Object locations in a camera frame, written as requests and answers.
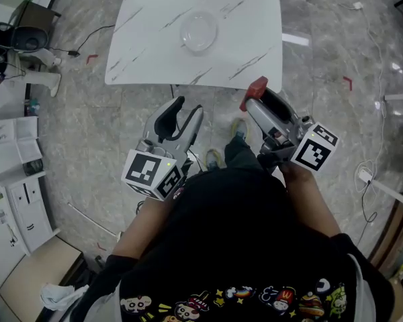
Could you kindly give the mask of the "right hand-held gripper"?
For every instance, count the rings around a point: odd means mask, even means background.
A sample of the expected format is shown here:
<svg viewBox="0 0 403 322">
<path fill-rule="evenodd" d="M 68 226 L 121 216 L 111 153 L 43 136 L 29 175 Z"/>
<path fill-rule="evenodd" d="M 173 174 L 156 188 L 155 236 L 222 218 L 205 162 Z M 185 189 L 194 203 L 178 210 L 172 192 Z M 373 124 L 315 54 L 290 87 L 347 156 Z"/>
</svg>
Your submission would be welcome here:
<svg viewBox="0 0 403 322">
<path fill-rule="evenodd" d="M 267 136 L 257 159 L 269 172 L 286 162 L 320 172 L 337 149 L 336 134 L 310 116 L 298 119 L 289 103 L 269 88 L 261 100 L 247 100 L 246 109 Z"/>
</svg>

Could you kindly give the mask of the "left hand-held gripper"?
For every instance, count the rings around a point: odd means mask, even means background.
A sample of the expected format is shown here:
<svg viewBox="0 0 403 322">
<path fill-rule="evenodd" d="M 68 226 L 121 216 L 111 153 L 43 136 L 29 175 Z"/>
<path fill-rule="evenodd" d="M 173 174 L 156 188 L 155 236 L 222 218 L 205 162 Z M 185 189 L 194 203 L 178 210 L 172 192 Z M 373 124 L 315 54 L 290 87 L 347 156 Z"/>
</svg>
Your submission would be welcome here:
<svg viewBox="0 0 403 322">
<path fill-rule="evenodd" d="M 159 107 L 147 120 L 143 138 L 130 150 L 121 180 L 135 193 L 165 201 L 186 178 L 192 160 L 185 153 L 195 142 L 204 118 L 201 105 L 194 108 L 177 131 L 177 114 L 185 102 L 175 97 Z M 177 141 L 171 151 L 156 143 Z"/>
</svg>

